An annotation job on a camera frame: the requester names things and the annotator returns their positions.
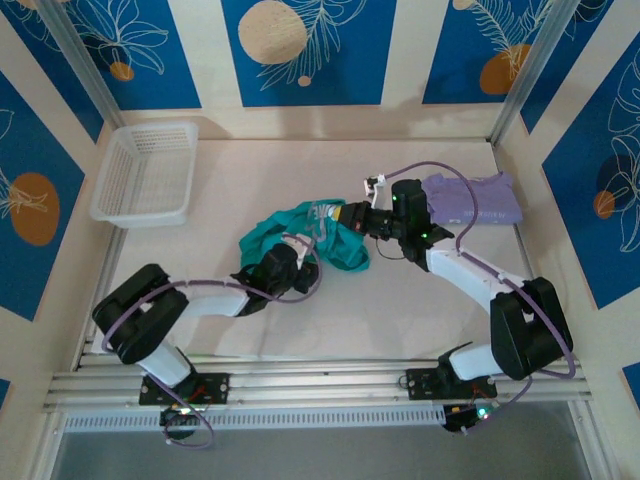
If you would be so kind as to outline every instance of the white table surface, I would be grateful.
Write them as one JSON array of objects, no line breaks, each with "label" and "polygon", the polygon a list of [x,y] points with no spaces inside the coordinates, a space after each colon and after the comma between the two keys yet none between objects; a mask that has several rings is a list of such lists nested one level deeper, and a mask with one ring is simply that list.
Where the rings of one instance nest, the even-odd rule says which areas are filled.
[{"label": "white table surface", "polygon": [[[130,230],[112,289],[147,263],[160,264],[173,279],[235,273],[238,241],[276,210],[323,198],[363,200],[363,178],[421,160],[447,163],[469,177],[497,171],[484,142],[201,141],[188,222]],[[403,178],[439,171],[420,167]],[[465,238],[468,249],[526,275],[512,227],[479,225]],[[463,342],[488,341],[488,316],[464,293],[407,261],[381,258],[370,239],[366,244],[368,270],[345,273],[323,264],[320,289],[301,304],[271,303],[243,318],[182,318],[169,340],[191,354],[258,358],[434,358]],[[397,244],[380,247],[399,255]],[[98,331],[96,353],[101,340]]]}]

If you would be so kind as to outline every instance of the green towel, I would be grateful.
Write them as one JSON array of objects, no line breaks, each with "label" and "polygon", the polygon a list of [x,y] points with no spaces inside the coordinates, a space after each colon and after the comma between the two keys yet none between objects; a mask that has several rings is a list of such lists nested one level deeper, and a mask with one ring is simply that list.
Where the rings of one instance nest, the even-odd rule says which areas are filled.
[{"label": "green towel", "polygon": [[264,254],[282,242],[282,234],[287,232],[314,238],[318,256],[340,270],[366,270],[369,252],[363,244],[364,237],[326,218],[328,206],[344,204],[345,201],[339,199],[318,200],[301,203],[293,210],[275,212],[240,240],[242,267],[260,263]]}]

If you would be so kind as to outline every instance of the lavender cloth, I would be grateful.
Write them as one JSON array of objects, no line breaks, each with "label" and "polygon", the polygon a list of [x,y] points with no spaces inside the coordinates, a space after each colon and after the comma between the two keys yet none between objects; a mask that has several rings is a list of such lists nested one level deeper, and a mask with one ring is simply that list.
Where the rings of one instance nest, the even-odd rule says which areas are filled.
[{"label": "lavender cloth", "polygon": [[[522,210],[508,173],[469,180],[478,197],[478,223],[514,224],[522,220]],[[427,194],[431,221],[434,223],[469,223],[473,217],[473,200],[459,178],[431,175],[422,182]]]}]

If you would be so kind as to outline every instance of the white vent grille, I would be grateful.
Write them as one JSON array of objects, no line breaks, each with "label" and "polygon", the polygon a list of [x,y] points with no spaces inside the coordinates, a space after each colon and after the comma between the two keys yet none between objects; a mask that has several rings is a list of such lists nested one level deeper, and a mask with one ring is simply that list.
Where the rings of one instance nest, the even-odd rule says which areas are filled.
[{"label": "white vent grille", "polygon": [[[155,431],[160,428],[159,418],[159,412],[72,414],[67,418],[65,432]],[[442,425],[446,422],[442,406],[425,405],[399,408],[223,410],[209,411],[205,418],[218,430],[388,427]]]}]

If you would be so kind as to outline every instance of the white plastic basket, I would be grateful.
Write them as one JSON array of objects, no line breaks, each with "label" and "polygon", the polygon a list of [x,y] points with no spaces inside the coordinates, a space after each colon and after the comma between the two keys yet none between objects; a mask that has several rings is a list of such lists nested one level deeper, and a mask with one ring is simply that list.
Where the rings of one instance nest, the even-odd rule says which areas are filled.
[{"label": "white plastic basket", "polygon": [[121,228],[185,223],[197,143],[198,126],[191,122],[116,130],[100,166],[91,217]]}]

